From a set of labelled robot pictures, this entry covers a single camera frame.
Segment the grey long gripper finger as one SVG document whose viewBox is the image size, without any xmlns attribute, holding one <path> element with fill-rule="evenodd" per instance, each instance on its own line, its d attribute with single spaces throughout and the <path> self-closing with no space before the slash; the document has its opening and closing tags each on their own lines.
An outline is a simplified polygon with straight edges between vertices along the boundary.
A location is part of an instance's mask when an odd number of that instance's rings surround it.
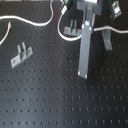
<svg viewBox="0 0 128 128">
<path fill-rule="evenodd" d="M 89 50 L 92 33 L 93 7 L 87 5 L 84 9 L 82 37 L 80 43 L 78 75 L 84 79 L 88 76 Z"/>
</svg>

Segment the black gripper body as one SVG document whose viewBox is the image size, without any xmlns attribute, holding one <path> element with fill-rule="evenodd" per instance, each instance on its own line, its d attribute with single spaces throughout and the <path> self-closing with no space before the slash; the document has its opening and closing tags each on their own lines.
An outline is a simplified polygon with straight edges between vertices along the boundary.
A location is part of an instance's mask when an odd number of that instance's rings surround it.
<svg viewBox="0 0 128 128">
<path fill-rule="evenodd" d="M 91 10 L 93 13 L 100 15 L 102 12 L 103 0 L 77 0 L 78 10 Z"/>
</svg>

